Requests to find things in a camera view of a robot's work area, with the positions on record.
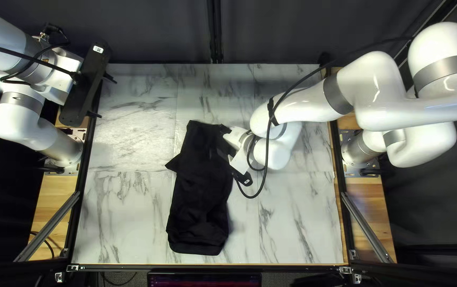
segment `marble table surface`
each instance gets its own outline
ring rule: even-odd
[[[327,123],[304,123],[289,164],[256,199],[234,184],[231,233],[218,256],[180,254],[165,231],[189,120],[249,128],[254,109],[317,65],[110,64],[72,262],[77,264],[343,263]],[[320,81],[315,75],[302,86]],[[255,193],[261,173],[253,172]]]

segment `folded garment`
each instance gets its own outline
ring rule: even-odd
[[[177,173],[166,231],[179,253],[218,255],[229,235],[226,201],[232,190],[222,125],[189,121],[181,153],[165,166]]]

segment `black cable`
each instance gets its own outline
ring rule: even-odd
[[[368,170],[366,168],[360,169],[360,175],[361,176],[366,176],[366,175],[378,175],[378,174],[383,174],[385,173],[384,170]]]
[[[34,231],[30,231],[30,234],[32,234],[33,236],[37,236],[37,232],[34,232]],[[53,247],[51,247],[51,245],[49,244],[49,242],[46,239],[44,239],[44,243],[46,243],[49,250],[51,251],[51,259],[55,259],[55,252],[53,251]]]
[[[29,60],[29,61],[32,61],[34,63],[40,64],[40,65],[44,65],[44,66],[46,66],[48,68],[52,68],[54,70],[57,70],[57,71],[62,72],[64,74],[67,74],[67,75],[71,76],[71,78],[74,78],[74,76],[76,75],[76,72],[68,71],[66,69],[60,68],[59,66],[50,64],[48,62],[44,62],[44,61],[39,60],[39,59],[34,59],[32,56],[21,54],[21,53],[15,52],[13,50],[9,50],[9,49],[5,49],[5,48],[0,47],[0,52],[5,53],[7,55],[12,55],[12,56],[15,56],[15,57],[19,57],[19,58],[22,58],[22,59],[25,59],[25,60]]]
[[[62,29],[58,29],[57,32],[59,32],[62,35],[62,37],[66,39],[67,42],[69,41],[69,39],[67,38],[66,34],[64,34],[64,31],[62,31]]]
[[[36,170],[44,171],[44,172],[49,172],[49,173],[56,173],[56,174],[62,174],[64,173],[64,168],[60,166],[37,166],[35,168]]]
[[[51,45],[49,47],[46,47],[46,48],[40,50],[39,52],[37,52],[37,54],[34,55],[34,59],[38,60],[40,55],[44,54],[45,52],[47,52],[47,51],[49,51],[51,49],[64,48],[64,47],[69,46],[70,44],[71,44],[70,42],[65,42],[65,43],[59,43],[59,44],[55,44],[55,45]],[[10,75],[4,75],[3,77],[0,78],[0,82],[7,83],[7,84],[30,85],[29,83],[24,82],[24,81],[9,81],[8,79],[11,79],[11,78],[14,78],[14,77],[17,77],[17,76],[21,75],[24,71],[29,69],[33,64],[34,64],[34,62],[30,61],[22,69],[20,69],[19,71],[16,71],[16,72],[14,72],[14,73],[12,73]]]
[[[363,46],[359,49],[356,49],[356,50],[353,50],[351,52],[347,52],[345,53],[344,55],[342,55],[341,57],[339,57],[338,59],[335,59],[333,61],[330,61],[330,62],[327,62],[326,65],[322,66],[322,67],[319,67],[317,69],[315,69],[313,72],[311,72],[310,74],[304,76],[301,80],[297,81],[294,85],[290,86],[290,88],[287,89],[287,91],[285,93],[283,93],[283,95],[278,99],[278,101],[276,101],[276,104],[275,104],[275,107],[273,107],[273,113],[272,113],[272,118],[275,117],[275,111],[276,111],[276,108],[278,107],[278,105],[289,95],[290,91],[293,90],[294,88],[296,88],[299,84],[301,84],[303,81],[305,81],[306,79],[308,79],[309,77],[317,74],[317,72],[321,71],[322,69],[326,69],[326,68],[331,68],[334,66],[334,64],[337,62],[337,61],[340,61],[341,59],[345,59],[345,58],[348,58],[349,56],[355,54],[355,53],[359,53],[363,50],[366,50],[368,48],[372,48],[374,46],[379,46],[379,45],[382,45],[382,44],[385,44],[385,43],[388,43],[388,42],[397,42],[397,41],[405,41],[405,40],[412,40],[414,37],[397,37],[397,38],[391,38],[391,39],[385,39],[383,41],[380,41],[380,42],[376,42],[376,43],[372,43],[372,44],[368,44],[366,46]]]
[[[254,171],[256,171],[256,172],[261,172],[261,171],[264,170],[263,167],[262,167],[262,168],[255,168],[255,167],[251,166],[251,163],[250,163],[250,152],[251,152],[251,150],[253,150],[254,145],[257,143],[257,142],[255,141],[256,138],[257,138],[257,135],[255,135],[255,134],[254,134],[254,136],[251,138],[250,145],[248,146],[248,152],[246,153],[246,163],[248,163],[248,166],[249,166],[252,170],[254,170]]]
[[[47,159],[47,158],[49,158],[49,157],[48,157],[47,155],[45,155],[45,156],[39,158],[37,161],[43,161],[43,160],[45,160],[45,159]]]
[[[241,185],[239,184],[239,181],[236,180],[236,183],[237,183],[237,187],[239,188],[239,191],[244,195],[245,198],[248,198],[248,199],[252,199],[252,198],[256,198],[260,192],[262,191],[262,189],[264,188],[264,182],[266,181],[266,176],[267,176],[267,160],[269,158],[269,132],[271,130],[271,118],[269,119],[269,121],[267,122],[267,131],[266,131],[266,160],[264,161],[264,173],[262,174],[262,182],[261,182],[261,186],[259,187],[259,189],[257,190],[257,192],[252,195],[252,196],[249,196],[247,195],[246,193],[244,193],[243,191],[243,188],[241,188]]]
[[[44,277],[46,277],[46,273],[42,273],[41,275],[39,275],[34,287],[40,287],[42,285],[42,282],[44,282]]]
[[[353,50],[351,52],[348,52],[348,53],[345,53],[344,55],[342,55],[341,57],[339,57],[338,59],[335,59],[333,61],[330,61],[330,62],[327,62],[326,65],[322,66],[322,67],[319,67],[317,69],[315,69],[314,71],[312,71],[311,73],[309,73],[308,75],[304,76],[301,80],[297,81],[296,83],[294,83],[292,86],[290,86],[290,88],[287,89],[287,91],[285,91],[285,93],[283,93],[283,95],[278,99],[278,101],[276,101],[276,104],[274,105],[274,107],[272,108],[271,112],[270,112],[270,117],[269,117],[269,121],[268,121],[268,124],[267,124],[267,131],[266,131],[266,160],[265,160],[265,164],[264,164],[264,173],[262,175],[262,182],[261,182],[261,185],[259,187],[259,189],[257,190],[257,193],[255,193],[254,195],[252,196],[248,196],[246,193],[244,193],[243,189],[241,188],[241,185],[239,184],[239,181],[236,180],[236,183],[237,183],[237,186],[239,188],[239,191],[246,197],[246,198],[249,198],[249,199],[252,199],[252,198],[256,198],[259,193],[262,191],[263,187],[264,187],[264,182],[266,180],[266,176],[267,176],[267,163],[268,163],[268,156],[269,156],[269,131],[271,129],[271,123],[273,120],[275,120],[275,111],[276,111],[276,108],[278,107],[278,105],[285,99],[289,96],[289,93],[294,89],[296,88],[299,84],[301,84],[302,82],[304,82],[305,80],[307,80],[309,77],[317,74],[319,71],[321,71],[322,69],[327,69],[327,68],[331,68],[334,66],[334,64],[341,60],[341,59],[345,59],[355,53],[359,53],[363,50],[366,50],[368,48],[371,48],[371,47],[374,47],[374,46],[378,46],[378,45],[382,45],[382,44],[385,44],[385,43],[388,43],[388,42],[397,42],[397,41],[405,41],[405,40],[412,40],[413,37],[397,37],[397,38],[391,38],[391,39],[385,39],[383,41],[380,41],[380,42],[376,42],[376,43],[372,43],[372,44],[368,44],[366,46],[363,46],[359,49],[356,49],[356,50]],[[246,154],[246,157],[247,157],[247,161],[249,163],[249,154],[250,154],[251,150],[248,149],[248,153]]]
[[[125,284],[128,284],[129,282],[131,282],[131,280],[133,280],[133,278],[136,276],[136,273],[137,273],[137,272],[135,272],[135,273],[133,274],[133,276],[132,276],[128,281],[126,281],[126,282],[124,282],[124,283],[121,283],[121,284],[115,284],[115,283],[111,282],[110,280],[106,279],[106,277],[104,277],[104,272],[101,272],[101,277],[103,278],[104,281],[108,282],[108,283],[111,284],[111,285],[114,285],[114,286],[122,286],[122,285],[125,285]]]

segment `dark background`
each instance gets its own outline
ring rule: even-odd
[[[317,63],[322,52],[337,57],[412,35],[441,2],[222,0],[219,49],[225,63]],[[34,35],[51,22],[83,56],[92,42],[105,40],[112,62],[211,62],[209,11],[204,0],[0,0],[0,16],[24,32]],[[449,20],[457,22],[457,8]],[[394,56],[403,45],[379,49]],[[43,116],[53,121],[55,109]],[[0,140],[0,261],[12,261],[26,245],[42,177],[31,168],[40,165],[38,158]],[[383,179],[399,260],[457,267],[457,252],[442,245],[457,244],[457,143],[425,165],[389,168],[395,174]],[[442,251],[426,254],[420,244]]]
[[[457,142],[421,166],[382,164],[395,172],[383,185],[399,262],[457,267]]]

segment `robotic arm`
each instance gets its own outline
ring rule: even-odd
[[[45,33],[31,37],[0,18],[0,48],[33,57],[50,46],[48,38]],[[72,72],[83,62],[61,48],[49,49],[38,59]],[[0,138],[39,151],[57,166],[76,164],[81,158],[81,144],[40,118],[46,99],[64,105],[73,79],[56,69],[0,52],[0,77],[18,71],[17,77],[24,84],[0,82]]]
[[[342,146],[347,163],[364,163],[388,152],[393,165],[416,166],[449,150],[456,140],[457,121],[457,23],[438,23],[424,29],[411,43],[408,54],[414,90],[406,93],[394,60],[383,52],[359,57],[318,84],[293,90],[275,110],[278,125],[271,124],[268,167],[279,170],[287,164],[301,131],[302,121],[333,121],[354,110],[364,129],[348,146]],[[276,101],[282,94],[276,95]],[[251,132],[259,139],[255,160],[265,162],[265,137],[269,113],[267,103],[250,120]],[[250,150],[252,135],[224,138],[241,153]],[[231,165],[241,167],[235,156]]]

